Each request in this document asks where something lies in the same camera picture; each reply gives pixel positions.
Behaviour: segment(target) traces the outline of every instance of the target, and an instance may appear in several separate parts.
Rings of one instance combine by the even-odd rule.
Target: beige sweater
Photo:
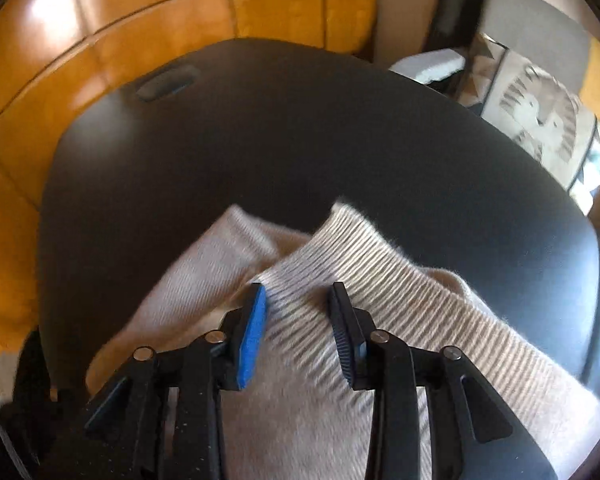
[[[90,392],[137,346],[179,348],[218,327],[251,280],[266,286],[269,312],[250,385],[222,394],[230,478],[364,478],[373,395],[353,392],[340,370],[325,311],[334,281],[346,284],[353,305],[368,310],[379,328],[409,345],[460,347],[558,478],[568,478],[600,437],[600,401],[592,393],[493,316],[464,282],[413,265],[345,205],[335,205],[311,238],[230,208],[96,355],[86,378]],[[421,467],[430,478],[424,390],[419,403]]]

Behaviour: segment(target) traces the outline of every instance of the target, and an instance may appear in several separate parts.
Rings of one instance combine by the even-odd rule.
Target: blue gripper pad
[[[237,383],[240,389],[243,389],[253,376],[260,340],[267,321],[267,295],[264,285],[253,283],[251,286],[256,288],[256,291],[251,306],[251,315],[247,321],[238,352]]]

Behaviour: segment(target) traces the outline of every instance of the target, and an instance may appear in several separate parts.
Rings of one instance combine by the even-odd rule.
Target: white cloth
[[[600,401],[498,320],[453,274],[424,272],[348,206],[335,205],[311,238],[233,206],[167,271],[129,323],[94,358],[97,391],[137,346],[163,351],[218,327],[240,286],[267,289],[267,327],[254,378],[222,394],[230,478],[364,477],[373,395],[340,370],[325,311],[343,281],[358,308],[409,345],[460,347],[566,479],[600,437]],[[419,394],[424,478],[430,478],[424,392]]]
[[[442,81],[464,68],[464,56],[445,48],[404,57],[389,67],[391,72],[413,79],[423,85]]]

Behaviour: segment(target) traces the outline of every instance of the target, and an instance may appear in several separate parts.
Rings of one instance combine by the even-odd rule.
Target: wooden floor
[[[36,322],[38,208],[56,143],[86,107],[229,38],[353,53],[376,0],[8,0],[0,10],[0,351]]]

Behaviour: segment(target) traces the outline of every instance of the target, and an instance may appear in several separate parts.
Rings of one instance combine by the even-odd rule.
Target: ribbed knit fabric
[[[592,393],[476,305],[466,284],[413,265],[345,205],[335,205],[309,240],[230,208],[96,355],[89,390],[97,391],[137,346],[178,348],[218,327],[236,306],[240,286],[252,279],[266,286],[269,312],[250,386],[222,393],[230,478],[364,477],[373,395],[350,390],[340,370],[326,315],[326,290],[334,281],[346,284],[354,306],[368,310],[376,326],[409,345],[460,347],[558,478],[568,478],[600,437],[600,401]],[[430,478],[424,391],[419,404],[421,468]]]

